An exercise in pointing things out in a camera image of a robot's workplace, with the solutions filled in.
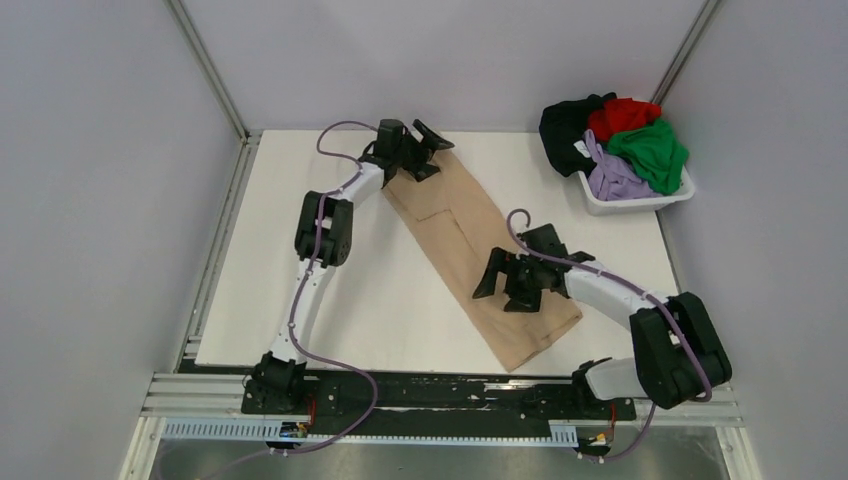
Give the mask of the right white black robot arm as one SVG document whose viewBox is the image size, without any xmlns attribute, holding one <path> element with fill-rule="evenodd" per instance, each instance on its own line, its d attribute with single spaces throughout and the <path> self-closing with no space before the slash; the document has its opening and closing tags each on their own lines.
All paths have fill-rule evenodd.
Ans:
<svg viewBox="0 0 848 480">
<path fill-rule="evenodd" d="M 665 410 L 707 401 L 731 379 L 729 358 L 697 295 L 651 293 L 589 253 L 568 252 L 551 224 L 514 238 L 524 252 L 493 248 L 473 298 L 494 295 L 503 276 L 506 312 L 538 313 L 550 292 L 591 306 L 630 334 L 632 357 L 588 361 L 574 371 L 571 403 L 580 415 L 596 417 L 619 398 L 648 399 Z"/>
</svg>

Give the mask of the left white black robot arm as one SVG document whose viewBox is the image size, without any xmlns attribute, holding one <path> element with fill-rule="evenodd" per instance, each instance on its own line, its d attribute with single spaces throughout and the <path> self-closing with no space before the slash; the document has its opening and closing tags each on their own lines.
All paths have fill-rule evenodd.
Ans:
<svg viewBox="0 0 848 480">
<path fill-rule="evenodd" d="M 433 164 L 433 157 L 455 145 L 419 119 L 410 125 L 383 119 L 372 131 L 372 141 L 359 156 L 337 155 L 354 164 L 349 179 L 329 191 L 309 191 L 304 196 L 294 235 L 299 264 L 292 302 L 277 337 L 244 385 L 241 410 L 245 414 L 298 411 L 306 400 L 309 361 L 339 367 L 368 382 L 374 380 L 362 369 L 308 351 L 307 336 L 329 284 L 351 253 L 356 209 L 401 171 L 416 182 L 438 174 L 440 169 Z"/>
</svg>

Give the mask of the beige t-shirt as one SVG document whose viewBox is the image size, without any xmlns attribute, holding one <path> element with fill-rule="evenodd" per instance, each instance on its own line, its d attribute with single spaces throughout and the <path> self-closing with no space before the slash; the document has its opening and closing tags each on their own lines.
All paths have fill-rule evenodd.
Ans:
<svg viewBox="0 0 848 480">
<path fill-rule="evenodd" d="M 504 311 L 503 293 L 472 298 L 491 250 L 513 253 L 517 245 L 501 210 L 455 155 L 438 154 L 434 163 L 439 172 L 421 182 L 400 171 L 383 189 L 384 196 L 501 366 L 511 372 L 551 347 L 583 314 L 574 301 L 555 293 L 543 294 L 536 313 Z"/>
</svg>

